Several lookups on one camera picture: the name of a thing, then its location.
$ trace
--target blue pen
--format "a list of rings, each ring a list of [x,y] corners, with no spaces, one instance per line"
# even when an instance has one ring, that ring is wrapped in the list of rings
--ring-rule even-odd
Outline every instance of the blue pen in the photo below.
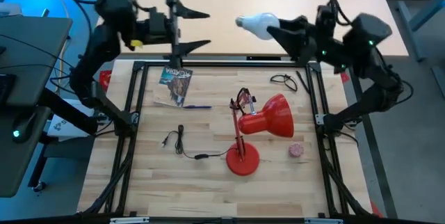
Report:
[[[211,106],[195,106],[195,105],[188,105],[183,106],[183,109],[211,109]]]

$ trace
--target light bulb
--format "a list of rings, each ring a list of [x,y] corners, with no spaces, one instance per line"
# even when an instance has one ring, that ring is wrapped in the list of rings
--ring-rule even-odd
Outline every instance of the light bulb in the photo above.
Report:
[[[254,16],[240,16],[236,18],[236,25],[250,31],[262,40],[273,37],[267,32],[268,26],[280,27],[280,21],[271,13],[260,13]]]

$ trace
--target desk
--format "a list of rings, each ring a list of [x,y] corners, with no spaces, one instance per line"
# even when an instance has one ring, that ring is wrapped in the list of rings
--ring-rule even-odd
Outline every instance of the desk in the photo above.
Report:
[[[40,99],[42,94],[48,92],[45,84],[56,63],[54,56],[59,55],[71,24],[72,20],[65,18],[0,18],[0,34],[4,35],[0,36],[0,46],[6,47],[0,56],[0,73],[17,77],[7,106],[0,111],[0,177],[8,178],[0,182],[0,197],[13,197],[16,194],[40,140],[51,113],[46,105],[40,103]],[[47,53],[10,38],[36,46]],[[24,143],[13,142],[13,121],[36,104],[39,107],[35,110],[36,120],[31,137]]]
[[[108,98],[123,109],[133,61],[116,61]],[[159,106],[153,102],[153,89],[161,76],[161,67],[150,67],[136,141],[136,153],[129,180],[125,212],[140,216],[256,216],[298,217],[327,213],[320,158],[309,95],[296,77],[295,68],[272,67],[191,67],[193,78],[188,89],[187,104],[211,105],[211,110],[183,110]],[[292,93],[283,84],[270,83],[271,76],[291,75],[299,90]],[[323,66],[325,89],[333,113],[345,108],[346,98],[340,77]],[[136,80],[138,94],[140,75]],[[293,138],[280,138],[266,132],[245,136],[260,153],[260,165],[248,177],[233,175],[224,157],[200,161],[175,154],[175,137],[165,148],[161,141],[169,131],[184,125],[184,149],[189,155],[224,152],[234,143],[234,126],[228,107],[240,87],[249,88],[257,98],[257,108],[273,95],[282,93],[293,113]],[[131,110],[134,110],[136,99]],[[370,201],[357,145],[347,137],[339,137],[337,150],[343,180],[362,206],[370,211]],[[104,135],[95,141],[78,209],[88,208],[108,184],[118,138]],[[292,142],[302,143],[305,153],[299,159],[289,158]],[[332,192],[340,209],[336,186]],[[115,201],[119,196],[119,186]]]
[[[248,31],[238,28],[235,19],[239,15],[255,15],[271,12],[283,19],[295,19],[305,15],[314,23],[318,5],[328,0],[181,0],[194,10],[210,14],[207,19],[180,19],[181,42],[211,40],[212,42],[196,49],[192,55],[222,56],[286,56],[286,52],[274,40],[259,40]],[[165,0],[138,0],[145,7],[156,6],[168,14]],[[379,44],[380,51],[386,56],[407,56],[396,23],[386,0],[339,0],[342,10],[352,20],[359,13],[370,13],[388,23],[393,35]],[[139,19],[146,19],[147,13],[139,11]],[[341,40],[348,27],[337,26],[335,38]],[[123,55],[164,55],[170,53],[170,45],[145,46],[135,52],[122,45]]]

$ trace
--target pink object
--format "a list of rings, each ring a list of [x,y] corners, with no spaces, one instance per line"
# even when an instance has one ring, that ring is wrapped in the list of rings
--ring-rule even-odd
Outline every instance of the pink object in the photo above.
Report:
[[[300,157],[304,151],[305,149],[299,143],[293,143],[289,146],[289,154],[291,155],[291,157]]]

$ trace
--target wooden table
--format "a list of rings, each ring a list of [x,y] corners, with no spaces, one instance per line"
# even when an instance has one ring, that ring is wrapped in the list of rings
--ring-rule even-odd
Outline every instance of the wooden table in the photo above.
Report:
[[[256,15],[271,12],[283,19],[295,19],[305,15],[314,23],[318,5],[328,0],[181,0],[189,8],[211,15],[207,19],[180,19],[180,42],[211,40],[212,42],[196,49],[192,55],[222,56],[286,56],[286,52],[274,40],[263,41],[235,25],[239,15]],[[138,0],[145,7],[156,6],[168,14],[165,0]],[[339,0],[342,10],[352,20],[359,13],[370,13],[388,23],[393,35],[379,44],[380,51],[387,56],[407,56],[396,23],[386,0]],[[146,19],[147,13],[139,11],[139,19]],[[341,40],[349,26],[337,26],[335,38]],[[164,55],[170,53],[170,45],[145,46],[135,52],[122,46],[122,54]]]
[[[123,109],[133,61],[116,61],[108,98]],[[309,95],[291,68],[199,67],[193,69],[186,104],[211,105],[211,110],[184,110],[153,102],[153,88],[159,82],[161,67],[151,67],[140,117],[136,153],[125,211],[140,216],[306,216],[327,213],[320,158]],[[296,93],[283,84],[270,83],[277,74],[289,74],[298,83]],[[333,113],[346,107],[340,77],[323,66],[325,89]],[[139,82],[136,82],[135,98]],[[293,138],[280,138],[267,132],[245,136],[254,144],[261,162],[255,174],[232,174],[225,157],[196,161],[175,154],[176,137],[165,148],[162,140],[168,132],[184,125],[184,149],[189,155],[226,151],[234,143],[234,126],[228,107],[240,87],[249,88],[257,98],[257,109],[273,95],[282,93],[293,113]],[[132,110],[136,105],[134,99]],[[113,134],[97,138],[83,185],[79,210],[89,207],[107,185],[118,138]],[[338,137],[337,149],[346,186],[368,211],[371,210],[357,144],[348,137]],[[300,158],[290,158],[293,142],[304,146]],[[332,182],[337,209],[337,188]],[[115,204],[119,196],[119,186]]]

